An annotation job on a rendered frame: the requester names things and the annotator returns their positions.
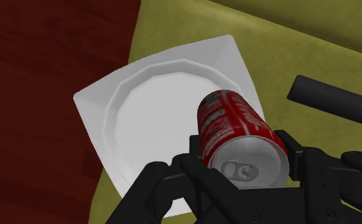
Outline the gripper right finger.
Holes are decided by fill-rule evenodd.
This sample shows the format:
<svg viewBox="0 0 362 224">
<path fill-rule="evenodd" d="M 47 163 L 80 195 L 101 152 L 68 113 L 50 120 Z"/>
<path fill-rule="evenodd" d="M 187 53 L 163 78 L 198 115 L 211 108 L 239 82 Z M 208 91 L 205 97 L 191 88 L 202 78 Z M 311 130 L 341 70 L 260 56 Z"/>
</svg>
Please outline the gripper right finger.
<svg viewBox="0 0 362 224">
<path fill-rule="evenodd" d="M 307 224 L 362 224 L 362 152 L 340 158 L 303 147 L 286 131 L 275 133 L 288 152 L 292 180 L 304 191 Z"/>
</svg>

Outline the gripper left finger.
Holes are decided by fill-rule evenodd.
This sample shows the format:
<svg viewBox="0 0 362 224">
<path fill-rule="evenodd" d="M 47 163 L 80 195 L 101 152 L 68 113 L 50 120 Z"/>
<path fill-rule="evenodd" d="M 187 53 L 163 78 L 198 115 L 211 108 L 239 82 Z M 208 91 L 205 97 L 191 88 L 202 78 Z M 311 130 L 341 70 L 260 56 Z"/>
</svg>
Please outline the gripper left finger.
<svg viewBox="0 0 362 224">
<path fill-rule="evenodd" d="M 180 167 L 183 157 L 176 155 L 171 165 L 148 163 L 105 224 L 161 224 L 176 199 L 184 199 L 197 216 L 194 224 L 230 224 L 205 193 L 195 193 Z"/>
</svg>

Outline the red soda can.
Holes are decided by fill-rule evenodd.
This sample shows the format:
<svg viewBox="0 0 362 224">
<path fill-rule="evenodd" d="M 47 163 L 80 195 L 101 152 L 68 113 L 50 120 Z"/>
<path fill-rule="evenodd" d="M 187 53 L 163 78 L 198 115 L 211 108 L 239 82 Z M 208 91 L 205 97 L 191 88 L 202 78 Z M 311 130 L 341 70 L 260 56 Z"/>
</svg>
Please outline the red soda can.
<svg viewBox="0 0 362 224">
<path fill-rule="evenodd" d="M 239 189 L 283 186 L 289 174 L 284 144 L 238 93 L 217 90 L 197 111 L 201 160 Z"/>
</svg>

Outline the white square plate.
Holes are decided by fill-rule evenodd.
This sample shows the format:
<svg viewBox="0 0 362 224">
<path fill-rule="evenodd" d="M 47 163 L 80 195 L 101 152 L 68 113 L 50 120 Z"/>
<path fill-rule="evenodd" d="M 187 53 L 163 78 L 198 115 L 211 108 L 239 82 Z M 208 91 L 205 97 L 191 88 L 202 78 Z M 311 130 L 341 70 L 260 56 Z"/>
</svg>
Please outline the white square plate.
<svg viewBox="0 0 362 224">
<path fill-rule="evenodd" d="M 231 35 L 176 46 L 124 66 L 75 93 L 88 136 L 119 195 L 143 167 L 170 163 L 197 134 L 197 109 L 219 89 L 258 113 L 254 83 Z"/>
</svg>

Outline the black cylindrical object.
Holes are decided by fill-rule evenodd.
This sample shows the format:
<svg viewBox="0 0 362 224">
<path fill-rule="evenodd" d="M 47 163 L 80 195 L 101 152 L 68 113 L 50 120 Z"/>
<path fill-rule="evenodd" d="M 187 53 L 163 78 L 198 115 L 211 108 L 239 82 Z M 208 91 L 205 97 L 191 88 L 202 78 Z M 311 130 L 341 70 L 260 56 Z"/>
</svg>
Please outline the black cylindrical object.
<svg viewBox="0 0 362 224">
<path fill-rule="evenodd" d="M 287 99 L 362 124 L 362 95 L 296 76 Z"/>
</svg>

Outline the olive green sofa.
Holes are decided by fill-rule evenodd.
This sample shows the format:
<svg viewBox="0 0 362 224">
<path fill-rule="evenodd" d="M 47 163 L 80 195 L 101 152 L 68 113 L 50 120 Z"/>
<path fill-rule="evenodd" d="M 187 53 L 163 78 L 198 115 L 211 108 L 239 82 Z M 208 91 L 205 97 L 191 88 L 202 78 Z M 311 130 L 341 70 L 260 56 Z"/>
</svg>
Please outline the olive green sofa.
<svg viewBox="0 0 362 224">
<path fill-rule="evenodd" d="M 265 118 L 333 156 L 362 151 L 362 125 L 287 100 L 299 74 L 362 95 L 362 53 L 211 0 L 135 0 L 115 7 L 101 39 L 115 68 L 180 44 L 233 36 Z"/>
</svg>

